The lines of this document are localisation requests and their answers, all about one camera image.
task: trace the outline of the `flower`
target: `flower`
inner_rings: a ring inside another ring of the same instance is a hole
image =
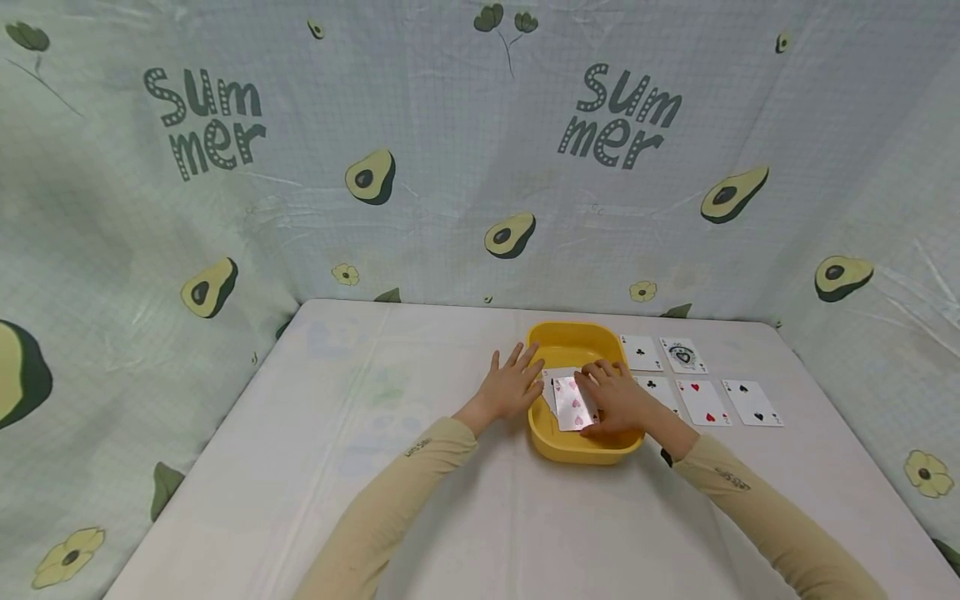
[[[947,465],[922,450],[910,452],[903,470],[913,487],[928,498],[945,496],[953,489],[953,478],[948,475]]]
[[[646,302],[657,295],[657,284],[653,281],[638,281],[630,286],[630,300]]]
[[[360,283],[360,274],[357,273],[356,267],[352,267],[346,262],[337,265],[330,272],[337,278],[337,283],[341,285],[356,285]]]
[[[70,581],[77,571],[90,562],[93,553],[103,545],[106,538],[107,532],[99,527],[74,532],[66,541],[51,548],[36,566],[36,576],[31,587],[41,589]]]

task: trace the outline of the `child's hand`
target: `child's hand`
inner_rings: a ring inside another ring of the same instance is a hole
[[[537,347],[533,344],[520,356],[523,344],[517,344],[503,367],[500,367],[500,351],[495,351],[487,378],[480,384],[476,395],[453,418],[479,437],[495,420],[512,417],[529,408],[543,392],[543,382],[534,383],[543,369],[543,360],[530,364]]]
[[[647,429],[650,408],[658,403],[636,384],[626,365],[598,360],[584,365],[573,378],[604,412],[603,420],[584,427],[581,435],[591,437]]]

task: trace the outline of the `yellow plastic basin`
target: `yellow plastic basin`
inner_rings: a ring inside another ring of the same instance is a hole
[[[540,343],[540,348],[534,361],[542,358],[545,369],[580,368],[601,358],[627,363],[616,335],[598,324],[556,321],[537,324],[527,333],[527,345],[535,342]],[[534,400],[527,410],[527,422],[537,451],[558,463],[613,465],[643,443],[643,434],[637,432],[600,440],[584,438],[577,431],[561,431],[543,396]]]

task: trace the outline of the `beige sleeve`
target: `beige sleeve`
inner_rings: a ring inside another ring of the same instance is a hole
[[[711,436],[701,436],[674,470],[736,523],[803,600],[887,597],[820,525]]]
[[[387,563],[444,476],[477,447],[466,425],[444,418],[353,499],[294,600],[373,598]]]

